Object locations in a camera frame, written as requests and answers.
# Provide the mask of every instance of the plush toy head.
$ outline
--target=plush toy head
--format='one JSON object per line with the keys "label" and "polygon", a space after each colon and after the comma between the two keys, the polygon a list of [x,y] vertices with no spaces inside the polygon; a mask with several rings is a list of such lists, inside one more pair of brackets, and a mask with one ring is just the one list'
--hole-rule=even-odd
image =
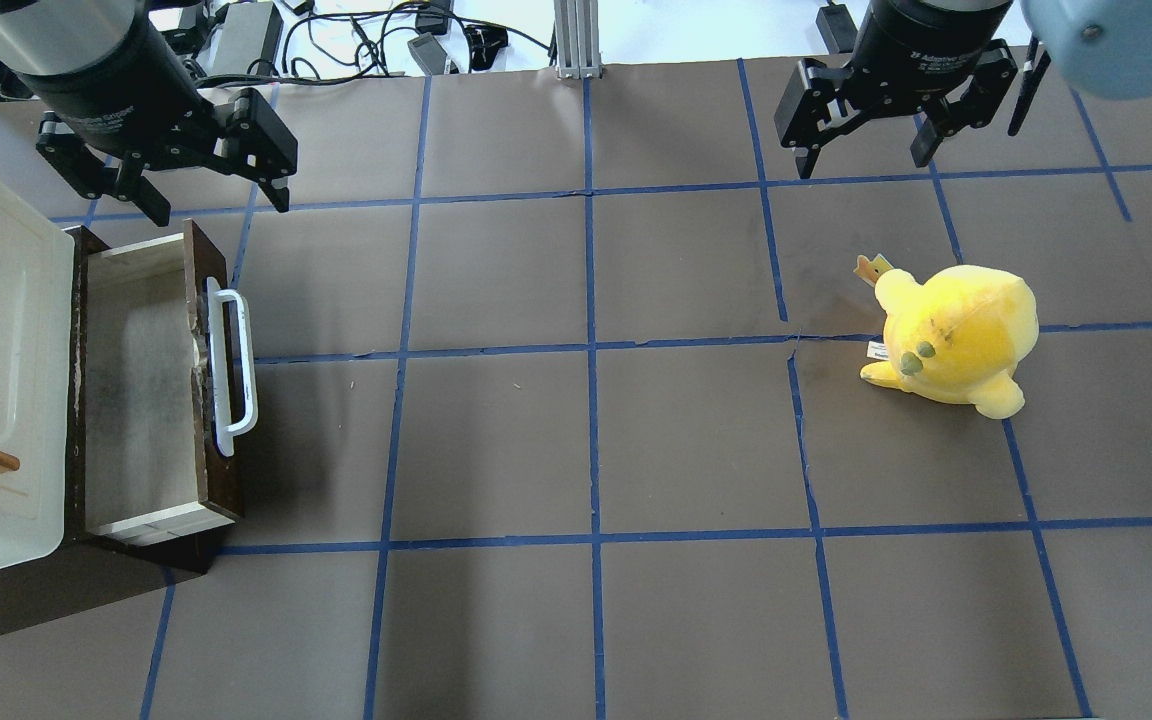
{"label": "plush toy head", "polygon": [[1025,404],[1011,380],[1038,341],[1034,294],[1001,270],[956,265],[918,285],[888,270],[874,285],[887,324],[890,357],[861,378],[938,402],[975,406],[987,418],[1010,418]]}

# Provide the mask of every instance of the white handle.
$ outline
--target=white handle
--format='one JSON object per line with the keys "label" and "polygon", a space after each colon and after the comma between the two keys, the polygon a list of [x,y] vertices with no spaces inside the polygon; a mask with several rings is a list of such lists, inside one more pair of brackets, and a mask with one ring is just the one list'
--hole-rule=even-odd
{"label": "white handle", "polygon": [[[238,316],[238,367],[243,378],[243,416],[230,423],[229,355],[225,348],[225,302],[233,302]],[[207,278],[207,348],[211,365],[211,396],[215,402],[215,446],[226,457],[234,455],[234,437],[256,427],[256,355],[252,353],[251,316],[238,291],[223,290]]]}

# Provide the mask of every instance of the black connector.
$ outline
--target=black connector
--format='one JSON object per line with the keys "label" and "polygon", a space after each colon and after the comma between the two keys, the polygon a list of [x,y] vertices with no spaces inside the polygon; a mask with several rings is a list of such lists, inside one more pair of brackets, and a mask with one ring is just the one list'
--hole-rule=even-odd
{"label": "black connector", "polygon": [[447,26],[450,22],[448,13],[452,13],[452,0],[429,0],[429,6],[431,9],[434,9],[433,13],[416,13],[416,32],[447,35]]}
{"label": "black connector", "polygon": [[856,50],[856,23],[846,5],[827,5],[817,13],[817,29],[829,54],[851,53]]}

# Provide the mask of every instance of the yellow stuffed animal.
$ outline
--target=yellow stuffed animal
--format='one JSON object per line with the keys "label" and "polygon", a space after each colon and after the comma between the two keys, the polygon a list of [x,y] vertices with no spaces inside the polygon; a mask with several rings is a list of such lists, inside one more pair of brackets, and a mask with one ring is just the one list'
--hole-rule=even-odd
{"label": "yellow stuffed animal", "polygon": [[[861,266],[873,272],[865,262],[858,274]],[[1038,313],[1023,279],[956,265],[918,285],[904,270],[885,270],[874,295],[887,311],[882,341],[888,359],[865,365],[865,381],[975,406],[995,420],[1010,418],[1025,404],[1011,373],[1038,342]]]}

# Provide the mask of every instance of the table surface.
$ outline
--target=table surface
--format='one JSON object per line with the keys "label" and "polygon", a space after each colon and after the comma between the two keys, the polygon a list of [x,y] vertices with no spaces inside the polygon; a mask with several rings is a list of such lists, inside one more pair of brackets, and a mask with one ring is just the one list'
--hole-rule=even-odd
{"label": "table surface", "polygon": [[[0,717],[1152,719],[1152,100],[795,177],[785,58],[266,88],[293,209],[151,174],[251,302],[204,578],[0,638]],[[0,179],[112,245],[0,105]],[[1010,270],[984,419],[858,378],[856,255]]]}

